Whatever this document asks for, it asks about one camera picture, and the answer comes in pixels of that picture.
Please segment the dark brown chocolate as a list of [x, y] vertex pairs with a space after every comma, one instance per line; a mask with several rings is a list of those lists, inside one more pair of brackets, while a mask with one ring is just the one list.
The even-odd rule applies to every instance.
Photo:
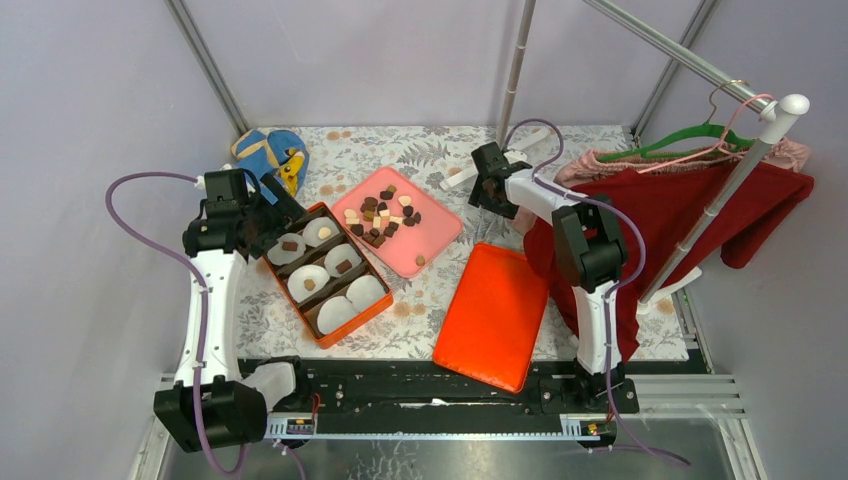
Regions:
[[342, 261], [342, 262], [340, 262], [339, 264], [336, 265], [336, 272], [339, 275], [343, 275], [348, 270], [350, 270], [352, 267], [353, 267], [353, 265], [352, 265], [352, 262], [350, 260], [344, 260], [344, 261]]

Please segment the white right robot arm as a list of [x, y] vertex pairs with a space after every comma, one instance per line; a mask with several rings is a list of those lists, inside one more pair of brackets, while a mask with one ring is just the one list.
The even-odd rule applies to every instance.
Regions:
[[575, 402], [597, 412], [613, 398], [603, 376], [624, 378], [618, 347], [615, 292], [627, 247], [610, 203], [540, 178], [526, 162], [511, 162], [495, 142], [472, 151], [476, 179], [469, 204], [513, 219], [523, 207], [552, 229], [555, 273], [571, 286], [578, 324], [577, 363], [586, 377]]

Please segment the orange chocolate box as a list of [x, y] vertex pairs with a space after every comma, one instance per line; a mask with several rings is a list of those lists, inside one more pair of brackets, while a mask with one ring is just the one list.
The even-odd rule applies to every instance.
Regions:
[[311, 339], [328, 349], [393, 304], [392, 290], [324, 203], [263, 256]]

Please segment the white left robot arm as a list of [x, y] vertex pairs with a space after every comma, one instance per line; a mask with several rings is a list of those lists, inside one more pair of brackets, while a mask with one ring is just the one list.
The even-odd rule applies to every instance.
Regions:
[[156, 417], [187, 453], [262, 440], [273, 407], [299, 410], [311, 388], [286, 361], [242, 374], [234, 339], [249, 261], [266, 255], [303, 207], [270, 175], [218, 170], [200, 182], [205, 197], [182, 235], [191, 278], [184, 351], [173, 387], [154, 396]]

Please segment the orange box lid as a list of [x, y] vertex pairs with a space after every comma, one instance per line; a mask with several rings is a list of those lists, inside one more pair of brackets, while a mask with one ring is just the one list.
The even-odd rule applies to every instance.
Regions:
[[432, 360], [510, 393], [526, 381], [548, 301], [546, 280], [516, 251], [479, 243], [446, 312]]

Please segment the pink tray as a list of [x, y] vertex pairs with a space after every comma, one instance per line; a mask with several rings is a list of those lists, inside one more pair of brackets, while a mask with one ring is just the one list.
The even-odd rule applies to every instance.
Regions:
[[[387, 267], [411, 279], [462, 232], [447, 207], [391, 167], [381, 167], [332, 207], [342, 226]], [[423, 256], [424, 266], [415, 259]]]

